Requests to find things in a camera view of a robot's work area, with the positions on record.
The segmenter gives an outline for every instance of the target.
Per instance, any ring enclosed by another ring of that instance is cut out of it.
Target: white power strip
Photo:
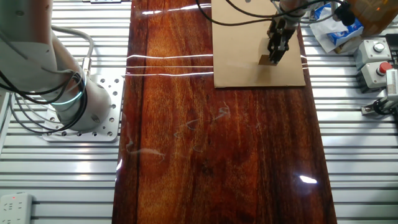
[[[32,196],[27,193],[0,198],[0,224],[29,224]]]

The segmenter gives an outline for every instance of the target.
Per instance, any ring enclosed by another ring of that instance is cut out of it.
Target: white cable
[[[82,31],[75,30],[75,29],[69,29],[66,27],[58,27],[55,25],[52,25],[51,28],[58,32],[63,32],[66,34],[73,34],[73,35],[77,35],[77,36],[80,36],[80,37],[86,39],[88,41],[88,43],[90,44],[90,46],[88,47],[87,57],[91,58],[91,56],[93,55],[93,51],[94,51],[94,40],[88,34],[86,34],[85,32],[82,32]]]

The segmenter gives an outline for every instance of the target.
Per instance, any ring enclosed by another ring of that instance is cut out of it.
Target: black cable
[[[241,9],[241,8],[239,8],[238,6],[234,5],[230,0],[225,0],[225,1],[226,1],[230,6],[232,6],[234,9],[236,9],[237,11],[242,12],[243,14],[246,14],[246,15],[248,15],[248,16],[258,17],[258,18],[276,18],[276,17],[279,17],[279,16],[288,15],[288,14],[290,14],[290,13],[292,13],[292,12],[298,11],[298,10],[300,10],[300,9],[305,9],[305,8],[311,6],[312,4],[316,4],[316,3],[320,3],[320,2],[333,1],[333,2],[338,2],[338,3],[340,3],[340,4],[343,4],[343,3],[344,3],[343,1],[340,1],[340,0],[315,0],[315,1],[312,1],[312,2],[309,2],[309,3],[306,3],[306,4],[304,4],[304,5],[300,6],[300,7],[297,7],[297,8],[295,8],[295,9],[292,9],[292,10],[290,10],[290,11],[287,11],[287,12],[283,12],[283,13],[279,13],[279,14],[274,14],[274,15],[258,15],[258,14],[253,14],[253,13],[244,11],[243,9]]]
[[[80,106],[79,106],[78,111],[76,112],[76,116],[74,117],[74,119],[70,123],[68,123],[67,125],[65,125],[64,127],[60,128],[60,129],[56,129],[56,130],[53,129],[53,131],[36,131],[36,130],[31,129],[31,128],[28,128],[26,125],[24,125],[23,122],[21,122],[19,120],[19,118],[17,117],[17,115],[16,115],[16,113],[14,111],[14,108],[12,106],[10,106],[11,113],[14,116],[15,120],[23,128],[25,128],[26,130],[31,131],[33,133],[37,133],[37,134],[52,134],[52,133],[56,133],[58,131],[64,131],[66,129],[71,128],[73,125],[75,125],[80,120],[80,118],[83,116],[84,112],[86,111],[87,101],[88,101],[87,90],[85,89],[85,84],[83,82],[81,83],[81,85],[79,87],[80,87],[80,91],[84,90],[84,92],[81,95]],[[9,104],[12,105],[12,97],[9,98]]]
[[[309,2],[309,3],[307,3],[307,4],[304,4],[304,5],[302,5],[302,6],[298,7],[298,8],[295,8],[295,9],[293,9],[293,10],[287,11],[287,12],[283,12],[283,13],[280,13],[280,14],[274,14],[274,15],[266,15],[266,16],[263,16],[263,15],[257,15],[257,14],[253,14],[253,13],[250,13],[250,12],[246,12],[246,11],[244,11],[244,10],[238,8],[237,6],[235,6],[233,3],[231,3],[231,1],[226,0],[231,6],[233,6],[233,7],[234,7],[236,10],[238,10],[239,12],[242,12],[242,13],[244,13],[244,14],[246,14],[246,15],[253,16],[253,17],[265,17],[266,19],[258,19],[258,20],[253,20],[253,21],[237,22],[237,23],[225,23],[225,22],[219,22],[219,21],[216,21],[216,20],[212,19],[210,16],[208,16],[208,15],[204,12],[203,8],[200,6],[199,0],[195,0],[195,1],[196,1],[196,3],[197,3],[197,6],[198,6],[198,8],[199,8],[199,11],[203,14],[203,16],[204,16],[207,20],[209,20],[210,22],[212,22],[212,23],[214,23],[214,24],[218,24],[218,25],[221,25],[221,26],[241,26],[241,25],[252,24],[252,23],[256,23],[256,22],[271,21],[272,18],[279,17],[279,16],[283,16],[283,15],[286,15],[286,14],[290,14],[290,13],[292,13],[292,12],[295,12],[295,11],[299,10],[299,9],[306,8],[306,7],[308,7],[308,6],[312,5],[312,4],[319,3],[319,2],[328,2],[327,0],[316,0],[316,1]],[[329,0],[329,1],[334,1],[334,2],[343,3],[343,1],[341,1],[341,0]]]
[[[196,0],[199,11],[206,17],[207,20],[209,20],[212,23],[221,25],[221,26],[241,26],[241,25],[246,25],[246,24],[252,24],[255,22],[264,22],[264,21],[271,21],[272,19],[258,19],[255,21],[247,21],[247,22],[237,22],[237,23],[225,23],[225,22],[218,22],[212,18],[210,18],[209,16],[207,16],[207,14],[204,12],[204,10],[202,9],[202,7],[200,6],[199,0]]]
[[[49,90],[40,91],[40,92],[28,92],[28,91],[20,91],[20,92],[23,93],[23,94],[32,95],[32,96],[45,95],[45,94],[49,94],[49,93],[55,92],[55,91],[57,91],[58,89],[60,89],[62,86],[67,85],[67,84],[68,84],[68,80],[66,80],[65,82],[63,82],[63,83],[60,84],[59,86],[57,86],[57,87],[55,87],[55,88],[52,88],[52,89],[49,89]],[[5,89],[5,90],[8,90],[8,91],[14,91],[13,88],[10,88],[9,86],[3,85],[3,84],[1,84],[1,83],[0,83],[0,87],[3,88],[3,89]]]
[[[20,94],[21,97],[23,97],[23,98],[25,98],[25,99],[27,99],[27,100],[33,102],[33,103],[37,103],[37,104],[40,104],[40,105],[47,105],[47,104],[56,102],[57,100],[59,100],[59,99],[62,97],[63,93],[65,92],[65,90],[66,90],[67,87],[68,87],[68,84],[73,80],[73,77],[75,77],[76,74],[77,74],[77,72],[75,72],[73,75],[71,75],[71,77],[67,80],[66,84],[64,84],[64,86],[62,87],[61,92],[60,92],[59,95],[57,95],[54,99],[48,100],[48,101],[38,101],[38,100],[35,100],[35,99],[29,97],[28,94],[25,94],[24,91],[18,90],[18,88],[16,88],[16,87],[7,79],[7,77],[6,77],[4,74],[2,74],[2,73],[0,73],[0,78],[2,78],[2,79],[4,80],[4,82],[12,89],[13,92]]]

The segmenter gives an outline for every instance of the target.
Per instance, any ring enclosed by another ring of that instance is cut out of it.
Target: wood grain
[[[307,69],[305,88],[215,89],[209,58],[161,59],[211,54],[211,24],[171,10],[195,1],[132,5],[147,57],[128,61],[113,223],[336,223]]]

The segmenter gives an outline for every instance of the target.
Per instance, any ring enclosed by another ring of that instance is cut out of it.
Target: wooden board
[[[132,4],[113,223],[335,224],[308,73],[304,88],[215,89],[194,5]]]
[[[270,1],[231,2],[259,15],[273,15],[276,12]],[[224,0],[213,0],[211,11],[215,20],[227,23],[259,19],[238,12]],[[267,30],[270,23],[234,27],[213,24],[215,87],[305,85],[296,32],[289,40],[289,50],[278,66],[259,65],[260,58],[269,55]]]

